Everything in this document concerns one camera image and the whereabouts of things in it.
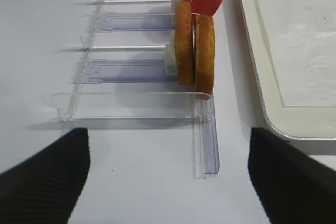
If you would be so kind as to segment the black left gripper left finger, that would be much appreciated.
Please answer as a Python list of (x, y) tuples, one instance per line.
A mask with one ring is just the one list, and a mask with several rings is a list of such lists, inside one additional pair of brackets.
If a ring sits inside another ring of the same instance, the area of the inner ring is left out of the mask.
[(90, 169), (87, 128), (75, 128), (1, 173), (1, 223), (67, 223)]

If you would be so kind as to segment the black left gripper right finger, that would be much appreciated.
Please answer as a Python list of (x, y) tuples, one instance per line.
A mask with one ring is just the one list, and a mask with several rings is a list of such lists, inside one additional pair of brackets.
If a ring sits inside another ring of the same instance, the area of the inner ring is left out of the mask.
[(251, 183), (271, 223), (335, 223), (335, 170), (268, 130), (251, 130)]

